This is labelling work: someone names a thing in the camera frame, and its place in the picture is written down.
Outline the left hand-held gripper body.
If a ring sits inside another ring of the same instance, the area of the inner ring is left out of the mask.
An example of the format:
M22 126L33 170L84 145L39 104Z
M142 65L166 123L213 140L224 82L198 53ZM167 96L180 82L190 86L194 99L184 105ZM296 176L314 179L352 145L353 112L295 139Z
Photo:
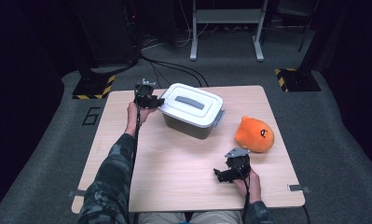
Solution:
M158 103L153 100L154 83L142 80L141 83L135 85L134 88L134 102L143 108L147 108L150 103Z

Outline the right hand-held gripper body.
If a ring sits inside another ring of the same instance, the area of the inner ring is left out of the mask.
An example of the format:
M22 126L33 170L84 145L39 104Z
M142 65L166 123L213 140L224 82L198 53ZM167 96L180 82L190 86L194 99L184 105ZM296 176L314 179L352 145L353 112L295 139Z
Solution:
M234 171L234 176L244 180L251 171L250 151L244 148L234 147L226 155L228 170Z

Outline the orange plush toy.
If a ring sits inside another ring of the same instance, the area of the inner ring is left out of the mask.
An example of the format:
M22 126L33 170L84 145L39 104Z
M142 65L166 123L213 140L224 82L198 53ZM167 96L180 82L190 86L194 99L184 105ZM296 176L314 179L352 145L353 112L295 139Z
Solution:
M265 153L272 148L275 136L265 121L243 116L234 139L245 149L255 153Z

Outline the person's left hand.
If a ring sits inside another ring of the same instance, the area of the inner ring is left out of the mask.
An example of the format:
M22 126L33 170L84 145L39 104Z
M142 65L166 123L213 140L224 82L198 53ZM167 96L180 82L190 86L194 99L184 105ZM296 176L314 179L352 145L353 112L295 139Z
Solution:
M128 121L124 133L131 135L136 134L137 124L142 125L147 117L156 111L156 108L139 108L136 103L130 102L127 108Z

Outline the person's right hand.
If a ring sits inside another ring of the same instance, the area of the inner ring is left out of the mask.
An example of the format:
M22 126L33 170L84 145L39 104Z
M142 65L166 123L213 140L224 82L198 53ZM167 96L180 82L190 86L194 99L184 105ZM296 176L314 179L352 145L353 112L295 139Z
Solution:
M262 200L260 178L254 170L250 171L247 179L236 179L233 183L238 188L240 195L248 199L248 204Z

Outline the person's legs beige pants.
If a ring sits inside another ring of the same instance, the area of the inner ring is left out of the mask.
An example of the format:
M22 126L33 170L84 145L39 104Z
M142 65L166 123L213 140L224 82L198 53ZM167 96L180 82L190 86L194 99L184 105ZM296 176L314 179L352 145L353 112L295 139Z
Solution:
M240 211L196 212L189 221L183 212L141 213L138 224L242 224Z

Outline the black cabinet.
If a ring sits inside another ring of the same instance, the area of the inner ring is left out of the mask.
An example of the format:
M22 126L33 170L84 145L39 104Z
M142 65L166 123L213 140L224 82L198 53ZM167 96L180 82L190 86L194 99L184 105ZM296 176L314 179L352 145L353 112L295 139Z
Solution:
M132 67L139 58L137 0L73 0L97 65Z

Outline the black yellow striped base plate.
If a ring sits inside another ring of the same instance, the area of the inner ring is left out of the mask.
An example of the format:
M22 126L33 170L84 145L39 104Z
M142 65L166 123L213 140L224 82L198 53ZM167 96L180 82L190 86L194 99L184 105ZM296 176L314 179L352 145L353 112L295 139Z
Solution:
M115 76L82 77L72 93L73 99L104 99L110 92Z
M284 92L320 91L321 88L311 73L302 73L297 69L275 69L275 75Z

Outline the white metal desk frame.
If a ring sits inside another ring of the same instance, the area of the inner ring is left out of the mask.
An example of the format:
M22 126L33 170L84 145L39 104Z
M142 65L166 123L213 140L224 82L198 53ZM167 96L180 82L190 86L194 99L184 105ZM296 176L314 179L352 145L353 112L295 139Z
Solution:
M253 35L253 45L255 57L258 62L264 61L263 51L261 49L260 36L262 34L263 24L267 12L269 0L262 0L260 8L247 9L198 9L197 0L192 0L192 45L190 49L189 60L195 62L198 54L198 34L199 24L256 24L256 33Z

